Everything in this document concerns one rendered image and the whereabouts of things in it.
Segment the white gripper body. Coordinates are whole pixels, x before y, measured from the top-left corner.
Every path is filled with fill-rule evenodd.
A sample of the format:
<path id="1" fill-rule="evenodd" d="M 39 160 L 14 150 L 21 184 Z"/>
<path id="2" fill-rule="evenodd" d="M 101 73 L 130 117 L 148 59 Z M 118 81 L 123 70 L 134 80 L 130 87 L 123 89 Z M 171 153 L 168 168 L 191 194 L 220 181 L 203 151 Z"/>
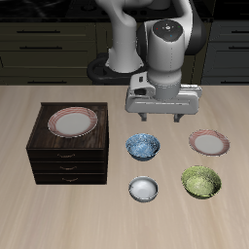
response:
<path id="1" fill-rule="evenodd" d="M 178 94 L 168 100 L 155 100 L 148 94 L 136 95 L 128 89 L 125 109 L 129 113 L 139 114 L 184 114 L 194 115 L 198 111 L 198 100 L 202 88 L 198 85 L 182 85 Z"/>

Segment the blue patterned bowl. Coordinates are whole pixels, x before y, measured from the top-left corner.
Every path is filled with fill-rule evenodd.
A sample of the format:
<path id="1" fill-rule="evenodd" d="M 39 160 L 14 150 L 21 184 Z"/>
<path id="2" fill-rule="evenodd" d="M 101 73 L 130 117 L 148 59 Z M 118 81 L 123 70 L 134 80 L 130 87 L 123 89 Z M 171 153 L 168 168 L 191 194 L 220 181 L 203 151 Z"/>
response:
<path id="1" fill-rule="evenodd" d="M 160 150 L 159 140 L 148 133 L 137 133 L 130 136 L 125 147 L 128 153 L 136 160 L 151 160 Z"/>

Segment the red-rimmed white plate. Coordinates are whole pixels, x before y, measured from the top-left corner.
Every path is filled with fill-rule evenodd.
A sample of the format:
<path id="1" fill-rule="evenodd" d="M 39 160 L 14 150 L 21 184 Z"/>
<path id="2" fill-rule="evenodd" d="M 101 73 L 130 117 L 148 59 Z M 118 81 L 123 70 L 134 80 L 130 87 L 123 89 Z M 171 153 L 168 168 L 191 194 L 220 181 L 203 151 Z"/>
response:
<path id="1" fill-rule="evenodd" d="M 49 131 L 59 137 L 74 138 L 90 133 L 98 118 L 89 108 L 69 107 L 54 113 L 48 121 Z"/>
<path id="2" fill-rule="evenodd" d="M 208 156 L 219 157 L 230 149 L 229 139 L 222 133 L 212 129 L 200 129 L 189 137 L 189 144 L 196 152 Z"/>

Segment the green patterned bowl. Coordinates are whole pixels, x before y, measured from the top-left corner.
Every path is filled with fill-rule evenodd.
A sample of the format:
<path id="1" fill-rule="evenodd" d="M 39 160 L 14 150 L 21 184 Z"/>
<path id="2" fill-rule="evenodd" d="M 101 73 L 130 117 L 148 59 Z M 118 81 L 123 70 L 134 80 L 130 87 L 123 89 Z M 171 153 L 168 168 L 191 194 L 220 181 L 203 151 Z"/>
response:
<path id="1" fill-rule="evenodd" d="M 222 188 L 219 175 L 211 168 L 202 165 L 191 166 L 184 170 L 181 182 L 190 196 L 208 199 Z"/>

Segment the small white bowl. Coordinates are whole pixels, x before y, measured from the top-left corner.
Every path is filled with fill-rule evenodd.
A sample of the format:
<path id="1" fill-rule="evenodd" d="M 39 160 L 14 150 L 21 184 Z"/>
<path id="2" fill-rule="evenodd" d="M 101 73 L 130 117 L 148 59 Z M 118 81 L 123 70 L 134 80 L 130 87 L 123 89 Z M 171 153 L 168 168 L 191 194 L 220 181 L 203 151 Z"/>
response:
<path id="1" fill-rule="evenodd" d="M 137 176 L 128 185 L 129 194 L 138 202 L 150 202 L 159 192 L 157 182 L 148 176 Z"/>

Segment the dark wooden cabinet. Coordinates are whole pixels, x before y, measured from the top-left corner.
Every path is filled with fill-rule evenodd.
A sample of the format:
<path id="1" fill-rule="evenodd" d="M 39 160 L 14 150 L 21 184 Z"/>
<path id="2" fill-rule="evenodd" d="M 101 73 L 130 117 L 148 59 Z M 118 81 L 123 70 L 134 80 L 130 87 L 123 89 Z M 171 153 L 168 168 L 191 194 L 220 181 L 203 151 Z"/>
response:
<path id="1" fill-rule="evenodd" d="M 48 128 L 50 117 L 68 107 L 86 107 L 97 116 L 88 134 L 63 138 Z M 42 102 L 26 145 L 37 185 L 105 185 L 109 155 L 108 105 L 106 102 Z"/>

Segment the dark kitchen cupboards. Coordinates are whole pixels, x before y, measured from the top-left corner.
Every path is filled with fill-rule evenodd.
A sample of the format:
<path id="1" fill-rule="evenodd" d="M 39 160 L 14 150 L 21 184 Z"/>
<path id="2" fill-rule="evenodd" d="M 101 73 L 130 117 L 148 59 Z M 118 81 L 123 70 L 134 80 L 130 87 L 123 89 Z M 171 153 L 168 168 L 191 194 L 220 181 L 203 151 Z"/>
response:
<path id="1" fill-rule="evenodd" d="M 112 45 L 95 0 L 0 0 L 0 85 L 93 85 L 88 65 Z"/>

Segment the flat black base plate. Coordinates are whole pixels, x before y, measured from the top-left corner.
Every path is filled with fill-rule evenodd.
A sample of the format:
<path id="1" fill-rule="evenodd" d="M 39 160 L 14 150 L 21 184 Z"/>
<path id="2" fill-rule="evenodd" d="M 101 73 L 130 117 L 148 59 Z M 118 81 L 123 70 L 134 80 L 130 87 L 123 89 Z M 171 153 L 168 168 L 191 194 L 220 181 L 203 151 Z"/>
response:
<path id="1" fill-rule="evenodd" d="M 93 60 L 87 69 L 88 77 L 92 83 L 97 86 L 128 86 L 130 78 L 134 74 L 142 73 L 148 70 L 148 66 L 144 64 L 138 70 L 130 73 L 119 73 L 111 70 L 105 65 L 109 55 L 107 53 L 99 53 L 97 58 Z"/>

